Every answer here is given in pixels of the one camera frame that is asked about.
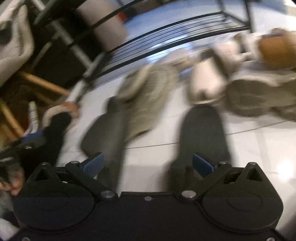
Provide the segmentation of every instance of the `white fabric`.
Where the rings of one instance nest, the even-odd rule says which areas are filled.
[[[12,238],[20,229],[13,226],[10,222],[0,218],[0,238],[7,241]]]
[[[12,39],[0,46],[0,86],[8,80],[33,54],[34,40],[28,22],[28,9],[23,5],[16,16],[13,12],[22,1],[13,1],[0,16],[1,21],[12,18]]]

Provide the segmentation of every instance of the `metal rack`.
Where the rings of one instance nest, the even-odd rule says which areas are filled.
[[[78,36],[69,47],[76,45],[89,32],[102,23],[141,1],[144,0],[133,0],[102,18],[87,31]],[[246,21],[227,13],[222,0],[217,0],[221,10],[219,12],[200,15],[165,25],[135,37],[107,52],[105,58],[97,66],[93,74],[87,79],[87,82],[92,82],[100,76],[108,74],[135,61],[181,44],[230,32],[244,30],[250,30],[252,32],[252,20],[249,5],[250,0],[243,0],[243,2],[247,12]]]

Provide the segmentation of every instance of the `blue lever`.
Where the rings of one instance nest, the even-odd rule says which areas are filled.
[[[83,166],[82,170],[94,178],[104,168],[104,155],[100,154]]]
[[[192,165],[203,178],[215,171],[215,167],[198,154],[193,154]]]

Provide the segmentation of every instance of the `black plastic frame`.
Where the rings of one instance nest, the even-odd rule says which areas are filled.
[[[85,36],[87,36],[92,30],[94,30],[95,28],[97,28],[101,24],[105,23],[110,18],[116,16],[120,12],[122,12],[122,11],[134,6],[135,4],[137,4],[139,2],[142,2],[142,1],[144,1],[144,0],[133,0],[130,3],[118,8],[115,11],[113,11],[112,13],[107,15],[106,17],[100,19],[97,23],[93,24],[88,30],[86,30],[82,34],[80,34],[73,41],[73,43],[70,44],[68,47],[72,47],[72,46],[78,44],[79,41],[82,40]],[[234,16],[234,15],[232,15],[230,13],[227,13],[225,11],[223,0],[217,0],[217,4],[219,5],[220,10],[221,10],[220,12],[214,12],[214,13],[209,13],[209,14],[205,14],[205,15],[199,15],[199,16],[195,16],[195,17],[192,17],[192,18],[184,19],[184,20],[181,20],[181,21],[177,21],[177,22],[165,25],[163,27],[154,29],[154,30],[149,31],[149,32],[147,32],[145,34],[142,34],[142,35],[140,35],[138,37],[135,37],[135,38],[123,43],[122,45],[112,49],[111,51],[107,52],[107,56],[108,56],[107,59],[109,60],[107,62],[107,64],[106,64],[106,61],[105,61],[104,64],[100,64],[97,67],[97,69],[94,71],[94,73],[88,78],[87,81],[92,82],[92,81],[96,80],[100,76],[108,74],[108,73],[110,73],[112,71],[115,71],[115,70],[121,68],[121,67],[129,65],[129,64],[131,64],[131,63],[133,63],[135,61],[138,61],[138,60],[143,59],[145,57],[148,57],[148,56],[151,56],[153,54],[159,53],[161,51],[170,49],[172,47],[179,46],[181,44],[189,43],[189,42],[199,40],[199,39],[203,39],[203,38],[217,36],[217,35],[220,35],[220,34],[230,33],[230,32],[250,30],[251,33],[252,33],[253,32],[253,27],[252,27],[252,18],[251,18],[251,15],[250,15],[250,3],[249,3],[249,0],[243,0],[243,2],[245,4],[245,8],[246,8],[246,12],[247,12],[247,21],[243,21],[239,17],[236,17],[236,16]],[[170,44],[165,44],[164,46],[161,46],[161,47],[156,47],[155,49],[152,49],[150,51],[146,51],[146,52],[143,51],[143,53],[140,53],[138,55],[133,55],[133,57],[131,57],[132,55],[130,55],[129,57],[131,57],[131,58],[129,58],[128,60],[122,61],[122,62],[120,62],[118,64],[115,64],[113,66],[108,67],[108,65],[112,64],[112,60],[114,58],[118,58],[118,56],[116,56],[116,55],[118,55],[118,51],[123,50],[122,52],[124,52],[124,47],[126,47],[127,45],[135,43],[137,40],[139,40],[141,38],[145,38],[148,35],[152,35],[152,34],[158,32],[158,31],[168,29],[170,27],[178,26],[178,25],[181,25],[181,24],[184,24],[184,23],[189,23],[190,21],[193,21],[193,20],[198,20],[198,19],[202,19],[202,18],[205,18],[205,17],[215,17],[217,15],[222,15],[224,17],[225,21],[230,21],[233,24],[238,24],[238,26],[237,27],[223,27],[221,29],[217,29],[217,30],[213,30],[213,31],[212,30],[206,31],[207,29],[210,29],[210,27],[205,27],[205,28],[202,28],[202,29],[204,29],[204,32],[202,32],[201,34],[196,33],[194,36],[186,37],[186,38],[180,39],[178,41],[174,41],[174,42],[172,42]]]

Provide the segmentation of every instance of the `floor tile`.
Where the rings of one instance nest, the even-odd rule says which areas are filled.
[[[251,117],[239,116],[229,111],[220,112],[220,116],[226,134],[254,130],[258,127],[256,120]]]
[[[61,152],[58,157],[57,166],[63,167],[71,161],[82,162],[87,158],[83,152]]]
[[[257,122],[257,126],[259,128],[261,127],[266,127],[266,126],[271,126],[274,124],[279,124],[282,122],[286,122],[285,119],[277,116],[275,113],[270,112],[266,115],[258,116],[255,118],[255,121]]]
[[[274,186],[284,204],[284,211],[276,229],[288,240],[296,235],[296,179],[283,180],[276,173],[267,173],[266,176]]]
[[[234,167],[245,167],[249,162],[256,162],[263,169],[255,131],[228,135],[227,141]]]
[[[282,178],[296,177],[296,123],[285,122],[262,128],[269,155],[267,172]]]
[[[227,12],[247,19],[245,6],[241,0],[223,1]],[[219,11],[217,1],[186,0],[175,1],[134,17],[126,24],[129,39],[140,34],[173,23],[175,21]],[[272,28],[287,27],[287,17],[263,4],[252,3],[250,12],[253,19],[254,30],[266,33]]]
[[[166,191],[166,171],[177,144],[127,149],[118,191]]]
[[[89,92],[81,100],[80,118],[77,124],[65,135],[62,152],[81,151],[80,142],[91,124],[102,114],[106,113],[108,99],[114,96],[123,77],[113,80]]]
[[[179,83],[158,117],[155,127],[131,141],[127,148],[171,144],[179,141],[181,123],[191,109],[186,98],[186,85]]]

